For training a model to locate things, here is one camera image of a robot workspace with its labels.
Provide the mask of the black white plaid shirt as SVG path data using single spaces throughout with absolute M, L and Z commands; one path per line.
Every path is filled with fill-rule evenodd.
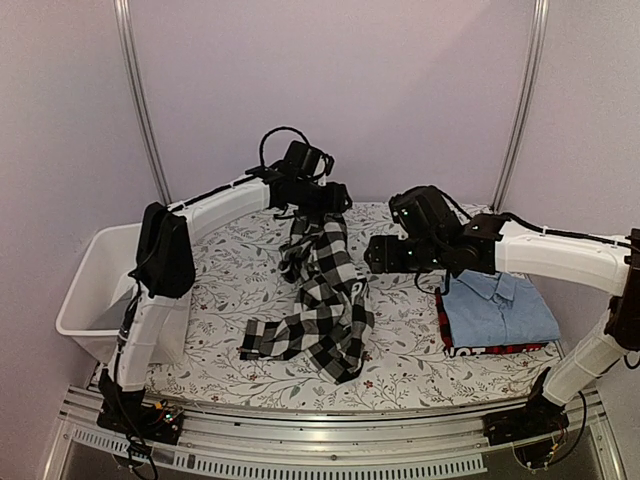
M 356 379 L 375 326 L 366 276 L 348 251 L 344 216 L 298 216 L 279 248 L 278 269 L 297 287 L 293 313 L 246 323 L 242 360 L 285 361 L 303 354 L 336 384 Z

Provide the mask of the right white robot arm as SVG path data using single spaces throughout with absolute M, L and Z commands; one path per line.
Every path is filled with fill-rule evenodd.
M 639 232 L 597 237 L 546 227 L 526 227 L 508 214 L 478 214 L 466 224 L 437 224 L 395 215 L 406 237 L 375 235 L 364 259 L 371 272 L 427 273 L 444 270 L 486 274 L 522 273 L 586 285 L 610 296 L 599 323 L 552 367 L 517 415 L 517 427 L 537 436 L 552 424 L 556 409 L 639 349 Z

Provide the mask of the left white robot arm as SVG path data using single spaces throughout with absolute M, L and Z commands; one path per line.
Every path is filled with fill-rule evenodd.
M 168 207 L 146 208 L 136 264 L 129 273 L 135 290 L 114 354 L 99 380 L 103 397 L 115 399 L 108 410 L 111 419 L 126 433 L 138 434 L 148 426 L 146 408 L 129 395 L 144 394 L 146 370 L 160 332 L 195 284 L 192 244 L 242 216 L 287 205 L 304 214 L 343 213 L 352 200 L 347 187 L 336 182 L 244 176 Z

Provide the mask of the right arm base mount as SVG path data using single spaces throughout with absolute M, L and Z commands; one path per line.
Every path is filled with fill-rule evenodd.
M 568 417 L 562 407 L 529 406 L 488 413 L 483 436 L 490 446 L 511 445 L 529 470 L 547 468 L 566 440 Z

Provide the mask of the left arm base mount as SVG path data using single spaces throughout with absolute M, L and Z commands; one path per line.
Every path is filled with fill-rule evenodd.
M 105 400 L 97 419 L 103 429 L 168 445 L 178 444 L 183 423 L 184 410 L 166 400 L 153 404 L 122 398 Z

